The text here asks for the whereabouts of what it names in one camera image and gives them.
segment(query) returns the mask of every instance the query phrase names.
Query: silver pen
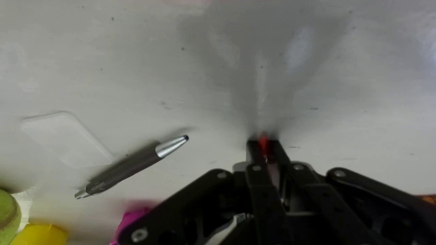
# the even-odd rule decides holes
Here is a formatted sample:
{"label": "silver pen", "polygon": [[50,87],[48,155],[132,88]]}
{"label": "silver pen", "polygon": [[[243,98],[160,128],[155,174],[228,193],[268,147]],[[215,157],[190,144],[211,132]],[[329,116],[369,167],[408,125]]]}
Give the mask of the silver pen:
{"label": "silver pen", "polygon": [[183,135],[181,137],[159,143],[153,147],[153,150],[145,148],[137,151],[136,154],[119,161],[117,165],[107,169],[102,174],[93,177],[84,188],[81,188],[74,195],[74,197],[84,199],[110,189],[125,178],[149,167],[151,165],[170,155],[177,148],[183,146],[187,140],[189,137]]}

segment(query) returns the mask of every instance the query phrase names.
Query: yellow object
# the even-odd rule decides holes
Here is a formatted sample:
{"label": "yellow object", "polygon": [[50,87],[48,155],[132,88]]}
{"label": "yellow object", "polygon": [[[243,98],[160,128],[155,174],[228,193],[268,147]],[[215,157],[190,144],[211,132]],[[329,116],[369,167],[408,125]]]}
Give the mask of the yellow object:
{"label": "yellow object", "polygon": [[0,244],[9,244],[17,231],[21,212],[16,200],[0,189]]}
{"label": "yellow object", "polygon": [[68,233],[50,223],[28,223],[10,245],[65,245]]}

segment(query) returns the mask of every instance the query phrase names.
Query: black mechanism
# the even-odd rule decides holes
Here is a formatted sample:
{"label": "black mechanism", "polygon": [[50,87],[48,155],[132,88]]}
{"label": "black mechanism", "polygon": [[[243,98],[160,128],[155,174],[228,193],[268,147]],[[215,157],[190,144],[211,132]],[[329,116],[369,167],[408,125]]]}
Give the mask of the black mechanism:
{"label": "black mechanism", "polygon": [[119,245],[436,245],[436,210],[350,172],[325,177],[291,162],[277,140],[247,142],[246,165],[211,170],[118,237]]}

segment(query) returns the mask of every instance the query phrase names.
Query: green object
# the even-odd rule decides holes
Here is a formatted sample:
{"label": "green object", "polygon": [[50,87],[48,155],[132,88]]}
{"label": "green object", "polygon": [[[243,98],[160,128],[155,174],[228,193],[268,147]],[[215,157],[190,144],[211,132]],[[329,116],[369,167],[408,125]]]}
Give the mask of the green object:
{"label": "green object", "polygon": [[0,245],[6,245],[14,237],[21,212],[13,196],[0,189]]}

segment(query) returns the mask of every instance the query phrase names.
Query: pink object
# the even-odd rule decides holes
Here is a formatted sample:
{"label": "pink object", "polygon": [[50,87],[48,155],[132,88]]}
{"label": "pink object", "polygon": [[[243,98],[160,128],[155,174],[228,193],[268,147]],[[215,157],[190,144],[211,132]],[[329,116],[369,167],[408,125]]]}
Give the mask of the pink object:
{"label": "pink object", "polygon": [[149,210],[147,210],[147,208],[141,208],[141,210],[136,210],[136,211],[123,212],[122,219],[117,227],[117,231],[108,245],[118,245],[117,238],[118,238],[121,230],[125,229],[127,225],[133,223],[140,216],[145,215],[148,211]]}

